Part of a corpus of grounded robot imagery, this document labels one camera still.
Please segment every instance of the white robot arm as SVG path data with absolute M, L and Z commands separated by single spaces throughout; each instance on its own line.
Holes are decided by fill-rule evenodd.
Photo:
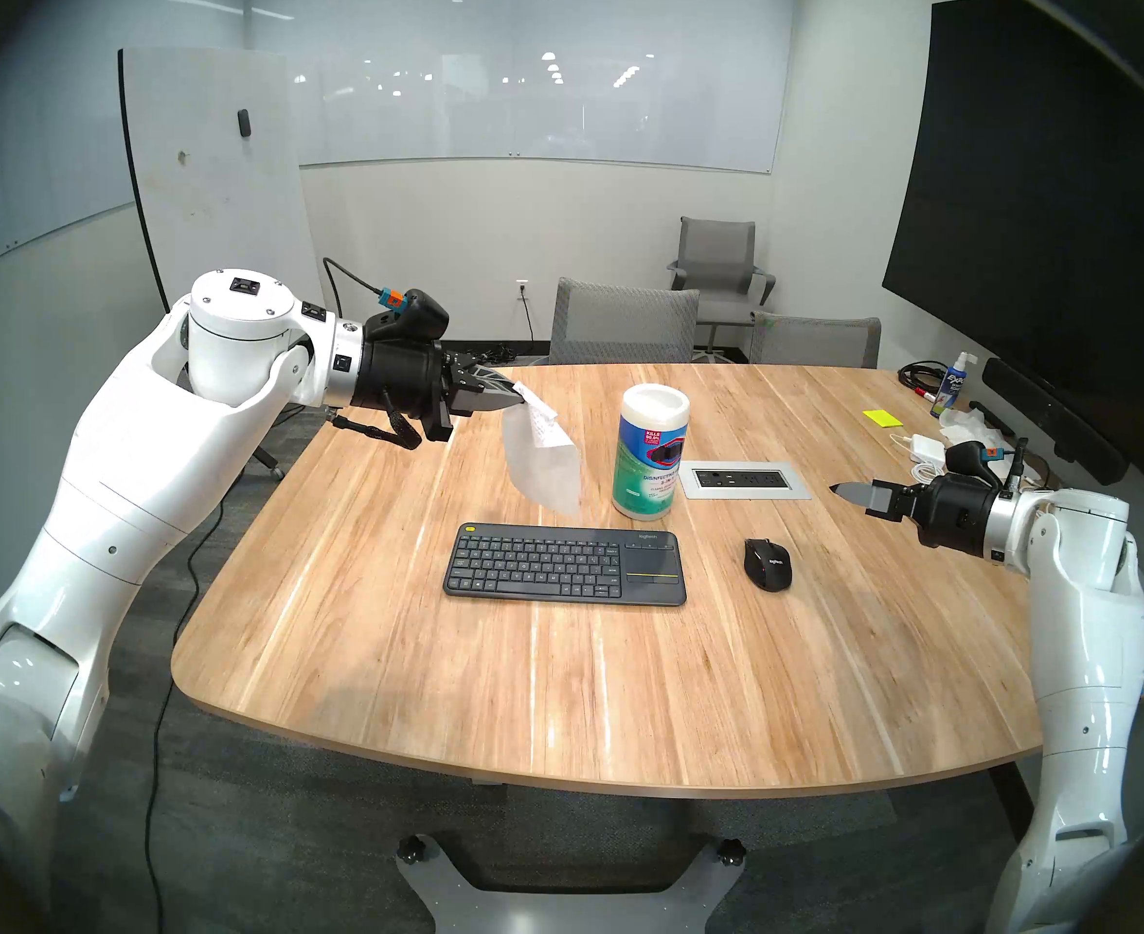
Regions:
M 113 636 L 141 583 L 221 500 L 289 401 L 403 413 L 446 441 L 450 414 L 523 398 L 444 353 L 446 312 L 411 290 L 364 327 L 264 274 L 201 276 L 84 411 L 48 520 L 0 596 L 0 852 L 42 892 L 55 799 L 74 796 L 109 697 Z M 178 385 L 188 369 L 191 391 Z
M 1070 891 L 1126 842 L 1121 776 L 1144 682 L 1144 594 L 1127 502 L 1073 489 L 1019 492 L 1019 442 L 1008 485 L 983 445 L 948 451 L 930 485 L 841 483 L 867 514 L 909 516 L 923 545 L 1003 564 L 1031 581 L 1031 686 L 1043 723 L 1043 771 L 1030 831 L 995 892 L 988 934 L 1073 920 Z

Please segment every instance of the mesh chair back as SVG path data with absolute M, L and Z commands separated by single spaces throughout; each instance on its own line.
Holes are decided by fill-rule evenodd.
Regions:
M 879 318 L 781 318 L 754 311 L 749 363 L 879 367 L 881 333 Z
M 697 290 L 559 278 L 549 364 L 686 364 L 697 322 Z
M 696 221 L 692 216 L 682 216 L 676 267 L 689 275 L 684 285 L 749 293 L 754 276 L 754 229 L 753 221 Z

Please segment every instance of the tv screen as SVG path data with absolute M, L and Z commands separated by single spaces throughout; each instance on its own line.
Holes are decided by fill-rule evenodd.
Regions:
M 936 3 L 883 286 L 1144 474 L 1144 90 L 1024 0 Z

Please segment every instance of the black mouse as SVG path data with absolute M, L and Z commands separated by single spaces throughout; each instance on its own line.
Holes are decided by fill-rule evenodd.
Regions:
M 745 573 L 760 589 L 777 593 L 793 584 L 793 560 L 769 538 L 745 539 Z

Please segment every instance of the keyboard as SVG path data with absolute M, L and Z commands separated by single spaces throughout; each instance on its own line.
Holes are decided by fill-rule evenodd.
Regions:
M 621 528 L 460 525 L 443 591 L 474 599 L 681 605 L 681 545 Z

